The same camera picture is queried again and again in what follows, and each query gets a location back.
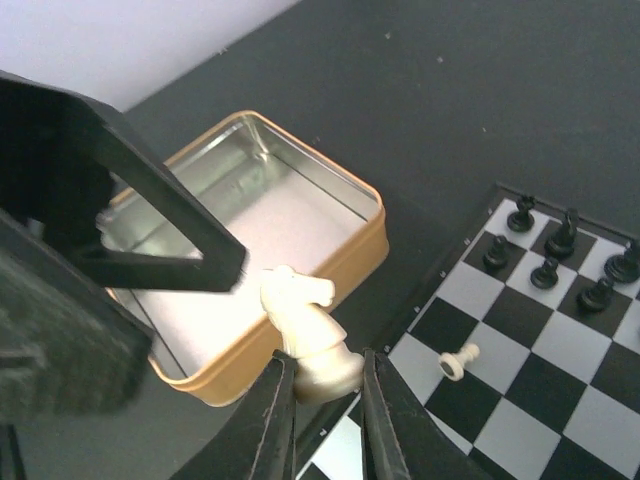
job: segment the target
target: open tin box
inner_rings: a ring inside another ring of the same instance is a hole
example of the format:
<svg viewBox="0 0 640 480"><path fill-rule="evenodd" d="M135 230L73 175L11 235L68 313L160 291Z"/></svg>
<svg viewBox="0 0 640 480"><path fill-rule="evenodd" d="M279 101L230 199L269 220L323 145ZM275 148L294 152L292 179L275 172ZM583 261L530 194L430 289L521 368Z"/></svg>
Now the open tin box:
<svg viewBox="0 0 640 480"><path fill-rule="evenodd" d="M160 378L224 406L281 348L260 305L260 272L287 264L332 280L331 310L386 257L385 210L371 186L255 112L230 116L166 164L247 248L243 276L229 293L112 293L157 332L151 363ZM133 190L113 199L103 221L113 250L200 255Z"/></svg>

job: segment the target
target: dark gray table surface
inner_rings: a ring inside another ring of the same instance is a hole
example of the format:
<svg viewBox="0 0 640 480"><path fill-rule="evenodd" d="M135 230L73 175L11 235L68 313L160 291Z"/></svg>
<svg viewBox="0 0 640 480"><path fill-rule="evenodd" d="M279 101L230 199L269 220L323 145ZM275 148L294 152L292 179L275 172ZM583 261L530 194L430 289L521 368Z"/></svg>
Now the dark gray table surface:
<svg viewBox="0 0 640 480"><path fill-rule="evenodd" d="M391 253L336 313L360 348L496 181L640 234L638 45L631 0L304 0L127 115L166 158L257 110L378 188ZM230 412L150 376L19 431L30 479L161 479Z"/></svg>

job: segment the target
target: black chess piece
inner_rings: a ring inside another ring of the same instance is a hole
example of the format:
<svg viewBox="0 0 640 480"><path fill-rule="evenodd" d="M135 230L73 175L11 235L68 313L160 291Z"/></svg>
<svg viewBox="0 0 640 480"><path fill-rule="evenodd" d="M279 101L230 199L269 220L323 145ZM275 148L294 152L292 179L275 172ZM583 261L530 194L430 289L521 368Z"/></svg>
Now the black chess piece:
<svg viewBox="0 0 640 480"><path fill-rule="evenodd" d="M624 253L613 255L604 264L604 271L620 283L633 283L640 278L640 241L632 240Z"/></svg>
<svg viewBox="0 0 640 480"><path fill-rule="evenodd" d="M613 281L602 277L593 287L585 288L578 294L578 303L588 312L601 312L609 306L613 298Z"/></svg>
<svg viewBox="0 0 640 480"><path fill-rule="evenodd" d="M504 235L498 235L493 239L491 247L482 257L482 261L488 269L499 270L507 265L509 261L507 243L507 238Z"/></svg>
<svg viewBox="0 0 640 480"><path fill-rule="evenodd" d="M535 219L530 210L536 205L536 199L530 195L523 195L516 202L518 210L511 212L507 218L507 226L518 233L528 232L533 227Z"/></svg>
<svg viewBox="0 0 640 480"><path fill-rule="evenodd" d="M558 283L558 260L553 257L545 258L542 266L531 272L531 283L541 289L548 290Z"/></svg>
<svg viewBox="0 0 640 480"><path fill-rule="evenodd" d="M570 208L565 212L562 224L555 232L549 235L544 244L544 248L549 255L556 258L565 258L573 253L576 237L578 236L579 222L578 210Z"/></svg>

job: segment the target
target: chess pawn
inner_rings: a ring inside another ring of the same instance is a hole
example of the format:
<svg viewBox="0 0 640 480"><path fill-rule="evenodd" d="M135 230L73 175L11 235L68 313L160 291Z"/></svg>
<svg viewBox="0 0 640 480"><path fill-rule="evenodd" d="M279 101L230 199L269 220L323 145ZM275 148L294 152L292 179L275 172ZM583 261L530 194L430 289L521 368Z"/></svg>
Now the chess pawn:
<svg viewBox="0 0 640 480"><path fill-rule="evenodd" d="M548 290L558 283L558 260L553 257L545 258L541 267L531 272L531 283L540 290Z"/></svg>
<svg viewBox="0 0 640 480"><path fill-rule="evenodd" d="M333 302L330 280L281 265L264 271L260 301L282 334L284 352L298 361L294 393L300 403L325 403L360 388L364 358L344 343L347 332L319 308Z"/></svg>
<svg viewBox="0 0 640 480"><path fill-rule="evenodd" d="M578 294L578 303L588 312L601 312L611 304L613 298L613 281L604 276L590 288Z"/></svg>
<svg viewBox="0 0 640 480"><path fill-rule="evenodd" d="M640 278L640 240L632 240L624 253L608 258L604 271L619 283L633 283L638 280Z"/></svg>
<svg viewBox="0 0 640 480"><path fill-rule="evenodd" d="M458 353L443 353L438 359L442 373L449 380L457 382L464 377L464 366L480 355L480 349L474 343L465 344Z"/></svg>

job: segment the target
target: chessboard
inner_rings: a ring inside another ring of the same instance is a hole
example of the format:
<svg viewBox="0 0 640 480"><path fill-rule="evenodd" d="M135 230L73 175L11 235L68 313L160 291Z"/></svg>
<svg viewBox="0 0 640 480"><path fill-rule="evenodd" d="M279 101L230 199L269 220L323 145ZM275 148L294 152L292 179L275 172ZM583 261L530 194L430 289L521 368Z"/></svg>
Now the chessboard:
<svg viewBox="0 0 640 480"><path fill-rule="evenodd" d="M603 280L607 260L632 239L539 199L516 232L509 217L521 198L497 188L381 349L436 425L493 478L639 480L640 281L607 291ZM567 234L571 253L553 265L552 286L534 286L548 240ZM599 311L584 307L585 295ZM478 358L448 379L441 354L469 343ZM359 397L343 405L299 479L362 478Z"/></svg>

